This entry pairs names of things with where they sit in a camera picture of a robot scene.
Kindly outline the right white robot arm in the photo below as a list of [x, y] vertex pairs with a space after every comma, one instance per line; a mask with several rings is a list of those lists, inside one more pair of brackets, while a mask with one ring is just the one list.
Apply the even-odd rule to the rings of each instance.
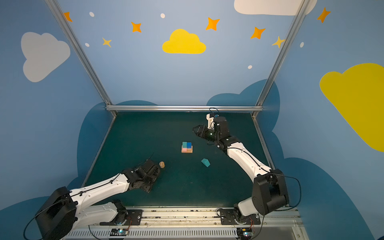
[[234, 205], [234, 216], [238, 224], [245, 224], [247, 217], [265, 216], [289, 204], [285, 175], [279, 169], [271, 169], [246, 149], [244, 144], [229, 131], [225, 117], [207, 115], [207, 125], [193, 127], [200, 138], [213, 142], [228, 157], [233, 159], [253, 182], [250, 198]]

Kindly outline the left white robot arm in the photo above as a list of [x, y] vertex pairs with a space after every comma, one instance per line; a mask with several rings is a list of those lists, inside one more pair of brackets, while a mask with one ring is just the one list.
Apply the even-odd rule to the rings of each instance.
[[121, 201], [115, 200], [103, 205], [99, 202], [135, 189], [148, 193], [160, 172], [159, 164], [147, 159], [133, 169], [125, 169], [109, 179], [87, 187], [56, 189], [35, 215], [42, 239], [61, 240], [72, 230], [91, 225], [134, 225], [141, 215], [131, 215]]

